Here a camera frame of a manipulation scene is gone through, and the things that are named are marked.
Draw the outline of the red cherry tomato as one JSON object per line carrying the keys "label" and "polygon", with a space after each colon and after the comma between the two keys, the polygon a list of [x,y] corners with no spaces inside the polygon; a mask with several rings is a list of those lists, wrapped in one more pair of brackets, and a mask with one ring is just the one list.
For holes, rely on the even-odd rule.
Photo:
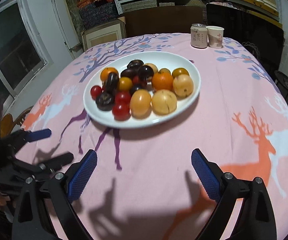
{"label": "red cherry tomato", "polygon": [[130,118],[130,108],[128,104],[117,103],[112,109],[114,119],[117,121],[125,121]]}

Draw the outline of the large orange mandarin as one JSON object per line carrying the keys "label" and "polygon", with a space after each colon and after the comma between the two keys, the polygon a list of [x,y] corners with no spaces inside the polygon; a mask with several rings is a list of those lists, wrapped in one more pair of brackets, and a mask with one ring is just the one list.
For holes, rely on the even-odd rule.
{"label": "large orange mandarin", "polygon": [[100,73],[100,80],[101,80],[102,82],[104,82],[104,81],[108,78],[108,75],[109,75],[110,73],[115,73],[115,74],[119,75],[119,72],[118,72],[118,70],[117,70],[116,68],[106,67],[106,68],[104,68],[104,69],[101,71],[101,73]]}

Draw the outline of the pale yellow round fruit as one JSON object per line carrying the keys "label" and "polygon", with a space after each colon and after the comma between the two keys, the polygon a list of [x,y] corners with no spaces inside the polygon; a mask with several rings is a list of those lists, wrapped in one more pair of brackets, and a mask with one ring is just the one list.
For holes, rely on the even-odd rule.
{"label": "pale yellow round fruit", "polygon": [[135,118],[142,118],[150,110],[151,94],[145,89],[137,90],[130,100],[130,110]]}

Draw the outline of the yellow orange tomato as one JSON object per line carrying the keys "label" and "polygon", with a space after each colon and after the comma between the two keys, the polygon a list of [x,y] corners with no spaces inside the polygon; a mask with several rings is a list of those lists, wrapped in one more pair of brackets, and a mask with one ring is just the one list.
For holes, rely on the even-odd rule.
{"label": "yellow orange tomato", "polygon": [[127,92],[132,88],[132,86],[132,79],[128,77],[121,77],[117,88],[120,92]]}

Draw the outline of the striped pepino melon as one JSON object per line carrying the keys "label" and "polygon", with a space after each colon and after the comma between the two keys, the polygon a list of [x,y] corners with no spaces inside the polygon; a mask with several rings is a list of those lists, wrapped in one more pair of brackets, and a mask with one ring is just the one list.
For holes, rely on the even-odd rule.
{"label": "striped pepino melon", "polygon": [[170,90],[158,90],[151,98],[151,105],[156,114],[168,115],[177,109],[177,97]]}
{"label": "striped pepino melon", "polygon": [[186,98],[194,91],[194,83],[189,75],[181,74],[173,79],[173,90],[180,98]]}

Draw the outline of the dark purple plum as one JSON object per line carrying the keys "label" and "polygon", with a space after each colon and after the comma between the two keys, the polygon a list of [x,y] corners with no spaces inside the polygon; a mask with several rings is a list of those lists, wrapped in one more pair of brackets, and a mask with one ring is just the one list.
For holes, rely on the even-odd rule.
{"label": "dark purple plum", "polygon": [[154,70],[148,65],[143,65],[138,69],[138,76],[141,81],[150,80],[154,76]]}

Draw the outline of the small yellow tomato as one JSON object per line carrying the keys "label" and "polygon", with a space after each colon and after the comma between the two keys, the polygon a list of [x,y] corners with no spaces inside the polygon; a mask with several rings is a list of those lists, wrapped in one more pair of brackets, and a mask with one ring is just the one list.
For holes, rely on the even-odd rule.
{"label": "small yellow tomato", "polygon": [[185,68],[176,68],[171,75],[175,79],[179,75],[189,75],[189,72]]}

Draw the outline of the wooden chair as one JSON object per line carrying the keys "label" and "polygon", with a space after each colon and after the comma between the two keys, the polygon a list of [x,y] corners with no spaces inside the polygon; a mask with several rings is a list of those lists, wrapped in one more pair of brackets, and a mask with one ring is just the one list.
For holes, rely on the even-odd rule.
{"label": "wooden chair", "polygon": [[6,114],[0,121],[0,138],[10,135],[15,126],[22,126],[32,108],[31,106],[25,109],[15,120],[10,113]]}

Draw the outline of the left window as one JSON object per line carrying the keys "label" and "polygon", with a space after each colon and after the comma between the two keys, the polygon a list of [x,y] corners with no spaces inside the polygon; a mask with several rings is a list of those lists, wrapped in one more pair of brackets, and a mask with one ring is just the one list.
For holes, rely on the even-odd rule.
{"label": "left window", "polygon": [[0,4],[0,81],[6,89],[4,107],[45,67],[53,64],[34,23],[27,0]]}

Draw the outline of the black round stool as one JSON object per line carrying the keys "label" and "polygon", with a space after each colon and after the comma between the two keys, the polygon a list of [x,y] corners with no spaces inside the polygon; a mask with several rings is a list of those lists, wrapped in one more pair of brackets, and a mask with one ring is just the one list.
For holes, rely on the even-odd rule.
{"label": "black round stool", "polygon": [[275,77],[275,84],[288,105],[288,76],[277,70]]}

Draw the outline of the framed cardboard box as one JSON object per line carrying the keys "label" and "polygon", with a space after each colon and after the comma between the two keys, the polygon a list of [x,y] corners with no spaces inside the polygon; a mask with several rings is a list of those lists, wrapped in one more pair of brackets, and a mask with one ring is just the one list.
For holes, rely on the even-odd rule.
{"label": "framed cardboard box", "polygon": [[82,33],[84,51],[111,41],[126,38],[126,18],[119,17],[113,21],[98,25]]}

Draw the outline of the white oval plate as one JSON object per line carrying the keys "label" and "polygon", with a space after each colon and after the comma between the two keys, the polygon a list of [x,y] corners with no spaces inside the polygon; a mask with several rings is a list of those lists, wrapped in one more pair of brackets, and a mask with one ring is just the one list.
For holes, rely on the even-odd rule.
{"label": "white oval plate", "polygon": [[166,122],[192,106],[201,75],[180,55],[149,51],[122,57],[88,82],[83,103],[91,120],[119,129]]}

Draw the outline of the dark brown board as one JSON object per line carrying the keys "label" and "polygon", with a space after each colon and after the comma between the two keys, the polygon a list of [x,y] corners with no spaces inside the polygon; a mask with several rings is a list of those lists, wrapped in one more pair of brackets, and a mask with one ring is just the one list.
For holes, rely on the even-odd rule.
{"label": "dark brown board", "polygon": [[145,34],[189,33],[194,23],[207,23],[206,9],[189,6],[154,7],[126,12],[128,37]]}

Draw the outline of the paper cup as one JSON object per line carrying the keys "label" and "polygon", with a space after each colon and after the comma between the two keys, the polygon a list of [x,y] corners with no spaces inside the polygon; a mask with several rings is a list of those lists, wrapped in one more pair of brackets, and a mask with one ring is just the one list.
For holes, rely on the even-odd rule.
{"label": "paper cup", "polygon": [[208,25],[208,44],[211,48],[222,48],[222,41],[224,37],[224,28]]}

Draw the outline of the pink drink can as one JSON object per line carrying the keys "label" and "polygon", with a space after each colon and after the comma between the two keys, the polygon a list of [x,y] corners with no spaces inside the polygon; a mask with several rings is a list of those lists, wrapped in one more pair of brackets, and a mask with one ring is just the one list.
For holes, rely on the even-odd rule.
{"label": "pink drink can", "polygon": [[208,46],[208,30],[205,25],[195,23],[190,28],[191,46],[194,48],[206,48]]}

